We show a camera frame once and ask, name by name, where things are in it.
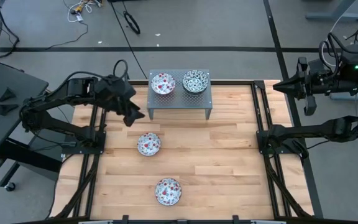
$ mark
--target ceramic bowl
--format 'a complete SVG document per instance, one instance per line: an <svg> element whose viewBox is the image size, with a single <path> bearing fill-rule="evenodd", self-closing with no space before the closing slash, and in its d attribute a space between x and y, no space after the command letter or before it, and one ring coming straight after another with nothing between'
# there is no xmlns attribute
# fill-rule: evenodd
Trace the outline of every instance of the ceramic bowl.
<svg viewBox="0 0 358 224"><path fill-rule="evenodd" d="M143 156L153 156L161 147L160 138L154 133L145 133L137 140L137 150Z"/></svg>
<svg viewBox="0 0 358 224"><path fill-rule="evenodd" d="M188 93L200 94L208 87L209 78L200 70L192 70L183 76L182 83Z"/></svg>
<svg viewBox="0 0 358 224"><path fill-rule="evenodd" d="M155 198L162 205L174 205L178 203L180 197L180 184L173 178L164 178L155 186Z"/></svg>
<svg viewBox="0 0 358 224"><path fill-rule="evenodd" d="M165 95L175 88L175 79L167 73L160 73L152 79L152 89L154 92Z"/></svg>

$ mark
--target wooden tabletop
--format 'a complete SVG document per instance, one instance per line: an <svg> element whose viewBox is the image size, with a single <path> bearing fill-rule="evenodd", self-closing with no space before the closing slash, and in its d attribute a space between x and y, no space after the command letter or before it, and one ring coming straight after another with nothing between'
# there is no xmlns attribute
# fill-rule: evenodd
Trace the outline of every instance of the wooden tabletop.
<svg viewBox="0 0 358 224"><path fill-rule="evenodd" d="M272 89L276 82L265 81L273 123L291 126L284 94ZM147 114L147 87L137 86L136 91L131 100ZM155 110L154 120L146 116L128 128L122 116L108 114L106 150L99 162L92 219L120 220L123 215L131 220L230 220L233 215L245 220L273 218L264 160L257 149L250 86L213 85L212 94L208 121L204 110ZM88 125L91 110L91 106L77 106L73 124ZM136 147L139 136L147 132L162 140L161 150L152 157L141 155ZM63 165L52 216L75 192L82 158L75 155ZM282 154L280 158L288 190L313 214L299 157ZM180 201L171 207L159 204L154 195L155 185L166 177L178 180L182 187ZM276 192L280 214L284 215L278 189Z"/></svg>

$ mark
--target floral patterned bowl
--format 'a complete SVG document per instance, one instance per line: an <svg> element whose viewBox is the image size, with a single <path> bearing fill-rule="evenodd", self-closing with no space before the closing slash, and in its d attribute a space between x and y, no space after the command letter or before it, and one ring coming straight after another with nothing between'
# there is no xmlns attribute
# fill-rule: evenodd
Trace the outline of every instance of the floral patterned bowl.
<svg viewBox="0 0 358 224"><path fill-rule="evenodd" d="M154 133L145 133L137 140L137 150L143 156L153 156L161 147L160 138Z"/></svg>
<svg viewBox="0 0 358 224"><path fill-rule="evenodd" d="M160 73L152 79L152 89L154 92L165 95L175 88L175 79L167 73Z"/></svg>
<svg viewBox="0 0 358 224"><path fill-rule="evenodd" d="M174 205L178 203L180 197L180 184L173 178L164 178L155 186L155 198L162 205Z"/></svg>
<svg viewBox="0 0 358 224"><path fill-rule="evenodd" d="M183 76L182 83L188 93L200 94L208 87L209 78L202 71L192 70Z"/></svg>

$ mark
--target concrete floor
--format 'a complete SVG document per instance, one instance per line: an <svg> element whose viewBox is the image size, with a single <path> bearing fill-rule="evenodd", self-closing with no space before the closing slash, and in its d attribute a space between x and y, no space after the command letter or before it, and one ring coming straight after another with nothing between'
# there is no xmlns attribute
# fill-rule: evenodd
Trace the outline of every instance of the concrete floor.
<svg viewBox="0 0 358 224"><path fill-rule="evenodd" d="M65 1L67 4L77 3L75 0ZM319 9L330 11L339 2L271 0L282 47L317 47L334 22L307 21L305 13ZM114 5L123 10L120 2ZM264 4L260 0L147 0L129 1L126 6L142 29L138 36L126 28L128 39L135 47L156 47L157 44L161 47L274 47ZM358 1L349 12L358 12ZM85 30L81 24L67 22L67 8L61 0L6 0L2 13L8 26L21 38L18 47L48 47L76 39ZM91 14L84 12L83 18L89 25L88 33L75 43L61 46L69 47L71 52L16 52L1 61L48 81L51 90L77 70L107 75L112 71L112 64L121 58L128 61L132 79L143 79L130 52L72 52L71 47L127 47L108 4L101 9L94 7ZM334 32L342 38L357 28L357 22L339 23ZM0 47L8 46L7 35L2 33ZM274 52L135 54L146 73L155 68L207 68L215 79L282 79ZM310 60L318 57L310 53L284 53L290 76L295 72L299 56ZM306 117L303 116L304 103L297 102L303 125L355 113L354 101L333 101L318 96L317 104L316 114ZM71 119L73 108L62 109ZM57 110L51 114L64 119ZM29 142L32 136L18 128L11 137ZM309 146L316 142L320 139L307 140ZM324 218L358 220L358 140L320 145L310 150L310 158ZM7 161L0 169L0 178L10 164L12 161ZM45 218L53 199L55 182L23 167L12 181L17 184L14 192L0 188L0 223Z"/></svg>

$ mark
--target perforated metal platform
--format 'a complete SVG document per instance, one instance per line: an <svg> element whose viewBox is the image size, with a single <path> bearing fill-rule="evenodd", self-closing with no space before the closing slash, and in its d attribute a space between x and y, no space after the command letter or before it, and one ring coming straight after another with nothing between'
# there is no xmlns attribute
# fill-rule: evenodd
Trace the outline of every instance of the perforated metal platform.
<svg viewBox="0 0 358 224"><path fill-rule="evenodd" d="M153 119L154 109L205 109L206 119L209 119L212 110L211 79L209 70L199 69L207 74L209 78L209 84L206 90L199 95L192 95L183 88L183 76L190 70L193 69L150 70L149 93L147 96L147 109L149 111L150 119ZM175 79L175 89L169 94L159 95L151 89L151 80L154 76L160 73L170 74Z"/></svg>

